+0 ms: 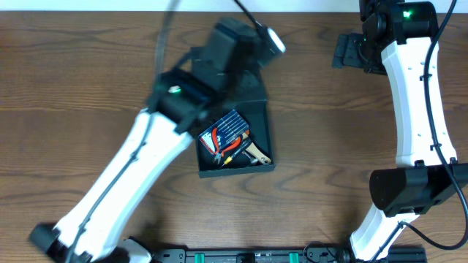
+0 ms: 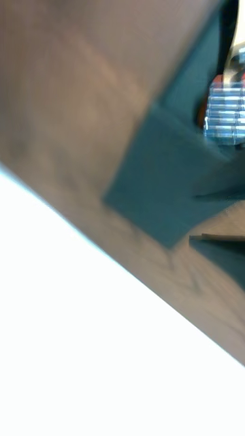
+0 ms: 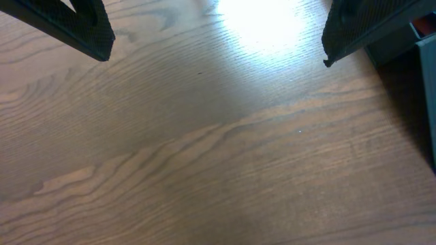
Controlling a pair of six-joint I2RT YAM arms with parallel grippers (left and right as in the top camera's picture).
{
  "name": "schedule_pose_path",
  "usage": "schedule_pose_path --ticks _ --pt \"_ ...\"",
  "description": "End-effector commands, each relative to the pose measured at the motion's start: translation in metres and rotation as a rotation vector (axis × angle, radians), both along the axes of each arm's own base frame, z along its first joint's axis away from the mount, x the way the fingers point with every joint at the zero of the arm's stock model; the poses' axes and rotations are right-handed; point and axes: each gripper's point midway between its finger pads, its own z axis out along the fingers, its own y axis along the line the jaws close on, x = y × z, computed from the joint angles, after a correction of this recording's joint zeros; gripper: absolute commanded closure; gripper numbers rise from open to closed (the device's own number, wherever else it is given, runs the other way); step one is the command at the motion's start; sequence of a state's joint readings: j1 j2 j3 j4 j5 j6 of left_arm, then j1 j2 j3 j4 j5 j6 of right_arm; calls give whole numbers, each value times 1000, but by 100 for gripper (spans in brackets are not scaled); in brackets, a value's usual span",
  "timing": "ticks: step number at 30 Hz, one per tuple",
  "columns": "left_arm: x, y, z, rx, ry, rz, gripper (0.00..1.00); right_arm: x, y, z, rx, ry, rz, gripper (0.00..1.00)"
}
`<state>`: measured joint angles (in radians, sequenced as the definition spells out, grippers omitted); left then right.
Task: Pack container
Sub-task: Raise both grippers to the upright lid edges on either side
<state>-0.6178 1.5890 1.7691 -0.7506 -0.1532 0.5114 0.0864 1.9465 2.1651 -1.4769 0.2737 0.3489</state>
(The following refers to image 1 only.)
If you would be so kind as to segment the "dark green box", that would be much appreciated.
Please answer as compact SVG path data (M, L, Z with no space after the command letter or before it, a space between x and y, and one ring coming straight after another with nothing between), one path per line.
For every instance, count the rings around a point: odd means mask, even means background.
M210 81L211 83L207 86L212 88L221 84L219 73L222 72L214 68L214 58L210 56L207 58L202 57L202 52L206 50L209 51L210 48L208 46L191 48L191 73L199 80ZM244 61L246 64L238 72L254 67L260 69L259 64L254 61L253 55L247 56ZM249 166L249 159L241 153L228 165L221 167L226 158L234 153L243 142L242 135L219 155L212 155L198 139L197 159L199 176L201 178L212 178L274 170L275 164L273 162L273 146L268 120L266 90L264 99L220 99L219 94L220 91L217 92L216 96L209 99L208 107L205 109L208 115L201 123L198 137L231 110L236 110L249 124L249 136L254 140L257 147L272 160L272 164L262 165L258 163L256 166Z

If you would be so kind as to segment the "blue precision screwdriver set case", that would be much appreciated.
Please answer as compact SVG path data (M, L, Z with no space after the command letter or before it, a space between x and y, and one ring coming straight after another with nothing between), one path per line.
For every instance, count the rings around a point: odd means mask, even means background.
M219 155L247 130L249 124L236 110L231 110L202 132L198 139L212 155Z

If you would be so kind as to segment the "orange scraper wooden handle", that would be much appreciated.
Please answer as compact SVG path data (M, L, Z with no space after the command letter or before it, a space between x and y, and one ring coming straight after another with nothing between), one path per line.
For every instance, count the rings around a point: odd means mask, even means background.
M252 140L252 144L246 149L246 151L252 154L255 158L257 158L260 164L262 165L272 164L272 160L257 147L254 140L249 136L249 133L250 131L247 130L242 134L243 141L247 138L250 138Z

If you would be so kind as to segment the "small claw hammer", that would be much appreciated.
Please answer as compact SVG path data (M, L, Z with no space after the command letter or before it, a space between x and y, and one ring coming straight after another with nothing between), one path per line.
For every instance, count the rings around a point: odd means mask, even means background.
M247 152L246 150L243 152L243 155L245 155L249 159L249 166L256 166L259 163L259 160L255 158L252 154Z

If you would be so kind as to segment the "black yellow screwdriver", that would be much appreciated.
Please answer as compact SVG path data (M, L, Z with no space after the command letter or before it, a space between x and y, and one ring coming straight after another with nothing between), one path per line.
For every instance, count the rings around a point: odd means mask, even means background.
M226 158L224 161L223 165L221 167L224 167L228 165L233 159L235 159L239 154L244 152L250 145L252 144L252 140L250 138L245 139L241 145L238 147L238 149L232 153L230 156Z

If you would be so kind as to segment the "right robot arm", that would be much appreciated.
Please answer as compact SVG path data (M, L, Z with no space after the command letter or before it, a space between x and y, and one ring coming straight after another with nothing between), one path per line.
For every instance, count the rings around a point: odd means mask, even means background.
M446 27L428 1L361 0L362 31L342 34L333 66L389 79L397 128L396 167L371 173L372 204L337 262L424 262L422 249L394 242L415 219L467 184L450 141L439 90L438 41Z

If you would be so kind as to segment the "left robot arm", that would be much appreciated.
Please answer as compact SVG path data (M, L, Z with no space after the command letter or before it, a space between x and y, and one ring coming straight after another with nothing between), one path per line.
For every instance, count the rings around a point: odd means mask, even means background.
M37 224L30 242L55 262L152 262L121 234L159 176L219 118L226 104L256 89L260 69L285 47L261 23L222 18L202 47L156 75L147 105L97 181L62 219Z

